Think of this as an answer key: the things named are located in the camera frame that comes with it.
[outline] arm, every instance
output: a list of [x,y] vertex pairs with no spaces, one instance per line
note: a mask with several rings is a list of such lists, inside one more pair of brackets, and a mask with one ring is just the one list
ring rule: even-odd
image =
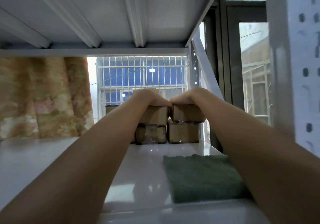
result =
[[273,223],[320,223],[320,159],[294,138],[203,88],[171,99],[199,106],[254,199]]
[[148,107],[171,103],[140,90],[103,117],[0,213],[0,223],[96,223],[115,174]]

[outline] dark metal frame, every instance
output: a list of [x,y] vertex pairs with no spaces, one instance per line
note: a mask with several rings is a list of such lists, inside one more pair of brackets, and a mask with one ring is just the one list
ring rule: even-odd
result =
[[[222,95],[241,109],[244,95],[239,22],[266,22],[266,14],[265,1],[215,0],[204,18],[206,52]],[[211,145],[223,152],[212,130]]]

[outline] perforated upright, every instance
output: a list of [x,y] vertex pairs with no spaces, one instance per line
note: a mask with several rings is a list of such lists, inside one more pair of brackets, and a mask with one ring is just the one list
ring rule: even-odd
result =
[[267,0],[275,127],[320,156],[320,0]]

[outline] wire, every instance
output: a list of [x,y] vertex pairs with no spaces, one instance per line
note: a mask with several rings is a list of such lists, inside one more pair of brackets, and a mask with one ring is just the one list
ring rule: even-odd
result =
[[[168,61],[164,61],[164,62],[159,63],[159,64],[164,64],[164,63],[166,63],[166,62],[171,62],[171,61],[175,61],[175,60],[176,60],[176,59],[168,60]],[[151,67],[153,67],[153,65],[152,65],[152,66],[146,66],[145,68],[141,68],[141,69],[135,70],[135,71],[133,71],[133,72],[129,72],[129,73],[123,74],[123,75],[121,75],[121,76],[125,76],[125,75],[127,75],[127,74],[135,73],[135,72],[137,72],[137,71],[141,71],[142,69],[147,69],[147,68],[151,68]],[[110,79],[107,79],[107,80],[101,81],[101,83],[102,83],[102,82],[105,82],[105,81],[108,81],[108,80],[110,80],[110,81],[111,81],[112,79],[116,79],[116,78],[121,77],[121,76],[116,76],[116,77],[113,77],[113,78],[110,78]]]

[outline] green sponge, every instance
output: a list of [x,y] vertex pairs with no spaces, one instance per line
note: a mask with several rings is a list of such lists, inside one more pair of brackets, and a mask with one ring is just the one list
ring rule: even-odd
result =
[[175,203],[252,198],[228,156],[163,157]]

